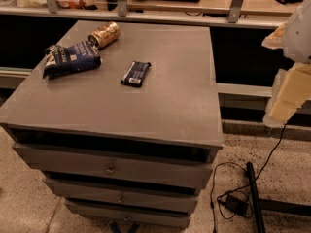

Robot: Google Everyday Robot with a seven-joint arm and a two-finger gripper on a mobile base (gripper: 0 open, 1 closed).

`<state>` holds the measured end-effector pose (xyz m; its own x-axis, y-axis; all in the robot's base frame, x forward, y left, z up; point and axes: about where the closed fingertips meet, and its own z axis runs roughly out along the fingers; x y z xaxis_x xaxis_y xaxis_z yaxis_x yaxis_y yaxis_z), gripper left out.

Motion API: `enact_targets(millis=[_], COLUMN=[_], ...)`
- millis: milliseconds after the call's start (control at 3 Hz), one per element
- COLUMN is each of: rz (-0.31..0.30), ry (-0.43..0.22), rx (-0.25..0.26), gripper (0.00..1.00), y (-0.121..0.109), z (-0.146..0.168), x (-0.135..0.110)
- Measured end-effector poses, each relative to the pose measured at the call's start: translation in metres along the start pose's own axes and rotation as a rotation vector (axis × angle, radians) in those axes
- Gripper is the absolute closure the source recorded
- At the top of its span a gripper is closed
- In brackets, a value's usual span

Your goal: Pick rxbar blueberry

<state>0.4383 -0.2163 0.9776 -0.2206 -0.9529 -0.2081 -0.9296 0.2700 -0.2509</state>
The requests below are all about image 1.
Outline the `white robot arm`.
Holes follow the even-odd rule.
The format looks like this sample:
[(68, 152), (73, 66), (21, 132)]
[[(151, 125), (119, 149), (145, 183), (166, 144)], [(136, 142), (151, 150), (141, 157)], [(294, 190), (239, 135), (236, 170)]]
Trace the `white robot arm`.
[(262, 45), (282, 49), (283, 55), (294, 62), (288, 71), (276, 75), (263, 118), (266, 126), (281, 127), (311, 97), (311, 0), (303, 0)]

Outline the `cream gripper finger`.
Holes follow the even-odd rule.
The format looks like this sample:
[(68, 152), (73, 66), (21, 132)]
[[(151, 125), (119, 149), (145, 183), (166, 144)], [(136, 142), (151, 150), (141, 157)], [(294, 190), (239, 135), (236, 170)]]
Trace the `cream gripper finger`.
[(277, 27), (271, 34), (265, 37), (261, 45), (265, 48), (276, 50), (283, 47), (283, 37), (286, 30), (286, 23)]
[(285, 71), (280, 69), (272, 86), (272, 96), (265, 108), (263, 123), (281, 127), (311, 97), (311, 65), (295, 63)]

